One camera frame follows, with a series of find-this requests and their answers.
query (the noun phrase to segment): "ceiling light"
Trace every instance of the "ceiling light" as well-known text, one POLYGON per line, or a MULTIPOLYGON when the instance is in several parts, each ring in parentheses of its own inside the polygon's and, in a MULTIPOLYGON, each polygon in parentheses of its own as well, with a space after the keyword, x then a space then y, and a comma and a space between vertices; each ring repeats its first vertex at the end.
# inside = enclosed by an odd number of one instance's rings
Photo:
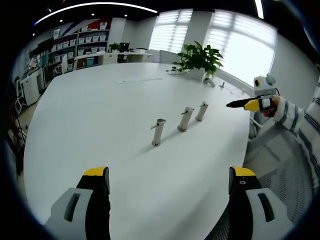
POLYGON ((254 0, 254 1, 255 1, 256 10, 258 12, 258 17, 261 19, 264 19, 264 11, 262 10, 261 0, 254 0))
POLYGON ((133 4, 128 4, 128 3, 120 3, 120 2, 88 2, 88 3, 82 3, 82 4, 77 4, 77 5, 73 5, 73 6, 68 6, 62 9, 59 9, 57 11, 54 11, 46 16, 44 16, 43 18, 39 19, 38 21, 36 21, 34 23, 34 26, 38 23, 40 23, 41 21, 51 17, 54 14, 58 14, 61 13, 63 11, 69 10, 69 9, 73 9, 73 8, 77 8, 77 7, 83 7, 83 6, 90 6, 90 5, 119 5, 119 6, 125 6, 125 7, 132 7, 132 8, 136 8, 136 9, 142 9, 142 10, 146 10, 152 13, 158 13, 156 10, 152 10, 150 8, 147 7, 143 7, 143 6, 137 6, 137 5, 133 5, 133 4))

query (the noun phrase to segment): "striped shirt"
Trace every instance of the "striped shirt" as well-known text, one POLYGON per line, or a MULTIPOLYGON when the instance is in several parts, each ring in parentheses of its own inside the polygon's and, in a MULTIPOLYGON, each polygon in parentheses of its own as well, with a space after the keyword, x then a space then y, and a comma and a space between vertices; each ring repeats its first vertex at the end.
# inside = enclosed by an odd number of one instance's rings
POLYGON ((320 78, 307 111, 280 97, 273 120, 296 135, 308 158, 315 193, 320 182, 320 78))

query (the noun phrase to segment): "metal cylinder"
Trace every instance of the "metal cylinder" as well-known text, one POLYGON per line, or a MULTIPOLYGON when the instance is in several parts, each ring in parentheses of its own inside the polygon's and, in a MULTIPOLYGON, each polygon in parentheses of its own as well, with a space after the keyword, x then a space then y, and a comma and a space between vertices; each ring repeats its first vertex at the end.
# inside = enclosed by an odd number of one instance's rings
POLYGON ((216 84, 208 77, 206 77, 204 80, 203 80, 203 83, 204 84, 210 84, 213 88, 216 86, 216 84))
POLYGON ((182 116, 182 119, 181 119, 179 126, 177 127, 180 132, 187 131, 188 123, 191 118, 192 112, 194 110, 195 110, 194 108, 186 107, 184 112, 181 113, 181 115, 183 115, 183 116, 182 116))
POLYGON ((156 121, 156 125, 152 126, 150 129, 154 129, 154 137, 152 140, 152 145, 157 147, 160 145, 161 143, 161 134, 162 134, 162 129, 164 128, 164 124, 165 124, 166 120, 159 118, 156 121))
POLYGON ((200 122, 202 121, 202 119, 205 115, 205 112, 208 108, 208 105, 209 104, 206 101, 202 102, 202 105, 200 106, 200 110, 198 112, 198 115, 195 117, 195 120, 200 121, 200 122))

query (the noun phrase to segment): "small plant pot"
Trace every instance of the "small plant pot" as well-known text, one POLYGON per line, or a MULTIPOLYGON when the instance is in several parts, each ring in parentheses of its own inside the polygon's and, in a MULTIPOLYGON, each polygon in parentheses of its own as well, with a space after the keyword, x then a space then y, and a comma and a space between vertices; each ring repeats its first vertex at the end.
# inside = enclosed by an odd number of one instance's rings
POLYGON ((204 68, 192 69, 191 71, 184 74, 183 77, 202 82, 203 78, 205 77, 205 73, 206 72, 204 68))

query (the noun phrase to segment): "hand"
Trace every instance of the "hand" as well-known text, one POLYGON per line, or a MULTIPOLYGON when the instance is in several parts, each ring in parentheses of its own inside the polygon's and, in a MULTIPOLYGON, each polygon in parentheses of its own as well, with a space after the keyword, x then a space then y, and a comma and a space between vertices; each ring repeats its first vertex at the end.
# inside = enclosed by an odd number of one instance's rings
POLYGON ((268 118, 273 118, 278 108, 279 96, 273 96, 271 98, 271 106, 263 111, 263 115, 268 118))

